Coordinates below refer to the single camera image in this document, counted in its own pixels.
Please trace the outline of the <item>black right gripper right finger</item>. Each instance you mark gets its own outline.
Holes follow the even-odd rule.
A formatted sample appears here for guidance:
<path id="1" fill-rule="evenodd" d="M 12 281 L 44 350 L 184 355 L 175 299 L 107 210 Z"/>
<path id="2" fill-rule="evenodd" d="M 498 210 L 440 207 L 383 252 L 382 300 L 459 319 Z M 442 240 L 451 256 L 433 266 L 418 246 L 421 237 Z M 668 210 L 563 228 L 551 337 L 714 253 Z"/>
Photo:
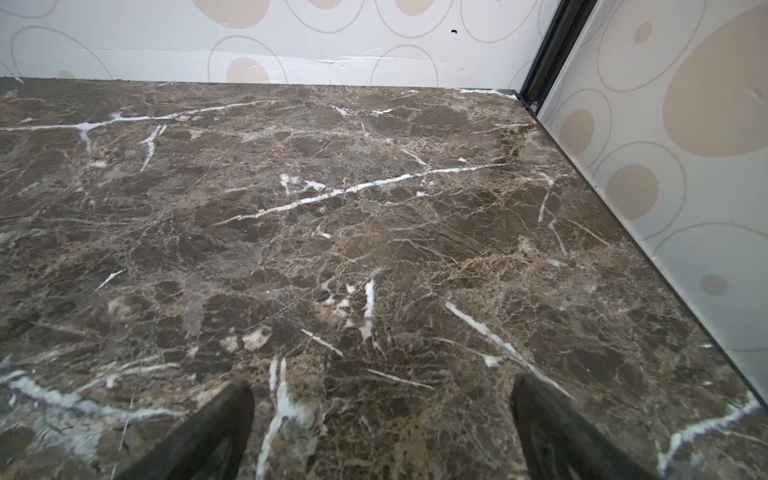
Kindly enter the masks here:
<path id="1" fill-rule="evenodd" d="M 516 377 L 510 410 L 531 479 L 655 479 L 533 375 Z"/>

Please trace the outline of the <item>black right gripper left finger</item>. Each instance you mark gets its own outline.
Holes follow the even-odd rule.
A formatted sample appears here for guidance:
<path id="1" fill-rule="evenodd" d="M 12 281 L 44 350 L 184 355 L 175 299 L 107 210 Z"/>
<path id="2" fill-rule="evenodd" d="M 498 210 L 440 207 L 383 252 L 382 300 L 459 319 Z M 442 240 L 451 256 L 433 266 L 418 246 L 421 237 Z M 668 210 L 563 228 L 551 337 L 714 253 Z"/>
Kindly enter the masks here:
<path id="1" fill-rule="evenodd" d="M 235 479 L 252 431 L 250 385 L 228 383 L 119 479 Z"/>

